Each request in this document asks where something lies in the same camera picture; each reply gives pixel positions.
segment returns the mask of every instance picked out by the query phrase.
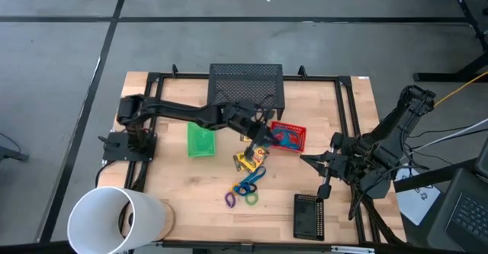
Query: black bracket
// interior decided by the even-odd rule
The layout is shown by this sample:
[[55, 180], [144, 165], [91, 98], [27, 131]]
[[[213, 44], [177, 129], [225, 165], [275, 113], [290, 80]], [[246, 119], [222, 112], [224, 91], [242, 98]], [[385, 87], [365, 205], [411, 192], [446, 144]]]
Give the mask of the black bracket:
[[160, 76], [161, 74], [158, 72], [150, 72], [147, 74], [146, 84], [157, 82]]
[[154, 133], [145, 133], [146, 148], [132, 150], [129, 147], [129, 134], [126, 132], [112, 132], [107, 138], [98, 137], [104, 142], [103, 159], [107, 161], [134, 161], [151, 162], [154, 158], [157, 136]]
[[307, 71], [305, 71], [305, 66], [300, 66], [298, 69], [298, 75], [302, 76], [302, 79], [307, 78]]
[[173, 64], [171, 67], [171, 77], [176, 78], [176, 73], [178, 72], [178, 67], [176, 67], [176, 64]]
[[351, 82], [350, 76], [339, 76], [338, 79], [346, 87], [352, 87], [352, 82]]

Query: black tray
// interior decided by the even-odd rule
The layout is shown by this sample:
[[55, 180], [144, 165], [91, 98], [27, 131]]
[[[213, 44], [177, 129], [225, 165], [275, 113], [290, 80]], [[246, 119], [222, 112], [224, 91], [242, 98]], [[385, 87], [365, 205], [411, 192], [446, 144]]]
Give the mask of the black tray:
[[293, 222], [294, 238], [323, 241], [323, 200], [295, 194]]

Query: laptop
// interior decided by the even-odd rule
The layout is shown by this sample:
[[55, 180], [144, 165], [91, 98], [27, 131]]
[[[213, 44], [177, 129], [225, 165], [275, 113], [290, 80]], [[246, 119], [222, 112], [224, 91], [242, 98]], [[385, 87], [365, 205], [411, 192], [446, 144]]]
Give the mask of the laptop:
[[[488, 249], [488, 139], [475, 162], [475, 169], [476, 174], [466, 169], [456, 171], [429, 236], [438, 236], [439, 227], [442, 227], [448, 240], [456, 245], [458, 250], [486, 253]], [[442, 248], [449, 248], [448, 245], [446, 242]]]

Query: white paper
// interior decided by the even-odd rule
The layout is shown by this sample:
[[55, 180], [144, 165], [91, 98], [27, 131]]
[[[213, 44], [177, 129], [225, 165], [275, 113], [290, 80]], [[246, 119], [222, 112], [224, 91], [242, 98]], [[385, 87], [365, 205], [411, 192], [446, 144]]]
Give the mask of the white paper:
[[[412, 169], [412, 175], [419, 173]], [[409, 177], [408, 169], [401, 169], [396, 174], [395, 181]], [[429, 212], [430, 207], [434, 204], [435, 199], [441, 192], [435, 188], [415, 188], [412, 190], [396, 193], [400, 212], [407, 217], [416, 226], [420, 225], [423, 218]]]

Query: yellow object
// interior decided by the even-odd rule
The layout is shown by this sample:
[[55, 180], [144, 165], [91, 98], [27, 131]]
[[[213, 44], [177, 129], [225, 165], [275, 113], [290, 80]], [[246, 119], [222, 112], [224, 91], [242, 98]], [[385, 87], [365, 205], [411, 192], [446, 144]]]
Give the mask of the yellow object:
[[253, 173], [268, 157], [269, 152], [266, 151], [262, 147], [258, 147], [254, 149], [254, 155], [252, 156], [252, 161], [248, 161], [246, 157], [244, 156], [244, 152], [242, 153], [237, 153], [234, 156], [234, 159], [239, 162], [239, 164], [242, 166], [242, 169], [246, 169], [247, 172]]
[[477, 81], [479, 78], [481, 78], [482, 76], [488, 74], [488, 71], [484, 72], [483, 74], [479, 75], [478, 77], [474, 78], [474, 79], [471, 79], [469, 82], [466, 82], [464, 83], [460, 88], [452, 91], [451, 93], [449, 93], [449, 95], [441, 98], [439, 101], [437, 101], [435, 104], [434, 104], [434, 107], [436, 107], [437, 105], [439, 105], [441, 102], [447, 100], [449, 97], [451, 97], [452, 95], [458, 93], [459, 91], [461, 91], [464, 87], [470, 85], [471, 83]]
[[231, 187], [231, 188], [229, 188], [229, 192], [230, 192], [230, 193], [232, 193], [234, 196], [237, 196], [237, 193], [234, 191], [234, 188], [235, 188], [236, 186], [239, 186], [239, 183], [238, 183], [238, 182], [237, 182], [237, 183], [235, 183], [235, 184], [233, 184], [233, 185], [232, 185], [232, 187]]
[[246, 136], [244, 136], [244, 135], [242, 135], [242, 134], [240, 135], [240, 139], [241, 139], [241, 141], [243, 141], [243, 142], [248, 142], [248, 143], [252, 142], [252, 140], [251, 140], [251, 139], [249, 139], [248, 137], [246, 137]]

